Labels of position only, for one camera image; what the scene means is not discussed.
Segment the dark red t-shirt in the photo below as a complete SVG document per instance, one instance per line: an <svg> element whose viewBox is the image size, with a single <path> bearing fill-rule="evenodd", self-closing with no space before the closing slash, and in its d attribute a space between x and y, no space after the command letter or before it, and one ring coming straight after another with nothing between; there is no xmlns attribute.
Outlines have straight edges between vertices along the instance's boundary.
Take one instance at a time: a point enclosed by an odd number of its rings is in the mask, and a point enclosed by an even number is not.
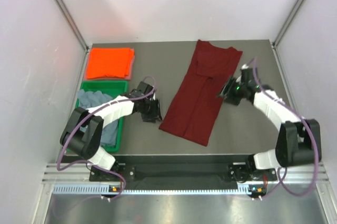
<svg viewBox="0 0 337 224"><path fill-rule="evenodd" d="M159 129L207 146L222 106L218 97L242 56L234 47L219 48L198 40L187 73Z"/></svg>

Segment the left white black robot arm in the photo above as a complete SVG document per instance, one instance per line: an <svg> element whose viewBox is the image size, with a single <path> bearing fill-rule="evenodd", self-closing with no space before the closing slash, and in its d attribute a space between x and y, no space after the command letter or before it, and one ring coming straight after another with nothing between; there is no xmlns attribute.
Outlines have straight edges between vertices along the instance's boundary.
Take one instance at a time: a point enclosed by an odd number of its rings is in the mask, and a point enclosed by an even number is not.
<svg viewBox="0 0 337 224"><path fill-rule="evenodd" d="M146 123L162 121L155 92L154 86L142 81L131 92L99 106L75 108L60 138L63 150L72 151L82 161L100 169L106 179L116 179L120 172L117 161L101 146L103 128L134 113L139 113Z"/></svg>

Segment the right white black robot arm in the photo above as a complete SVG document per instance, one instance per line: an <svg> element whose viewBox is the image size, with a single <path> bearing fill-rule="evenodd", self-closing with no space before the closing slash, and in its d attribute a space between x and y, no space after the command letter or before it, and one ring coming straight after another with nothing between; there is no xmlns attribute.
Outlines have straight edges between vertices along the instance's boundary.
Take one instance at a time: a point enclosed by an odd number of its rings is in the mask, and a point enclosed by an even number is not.
<svg viewBox="0 0 337 224"><path fill-rule="evenodd" d="M305 119L287 106L268 85L262 85L257 69L247 64L238 78L231 76L218 94L224 103L238 106L246 99L263 113L279 134L275 148L251 154L246 160L246 174L259 179L267 169L288 168L313 164L322 158L320 125L315 119Z"/></svg>

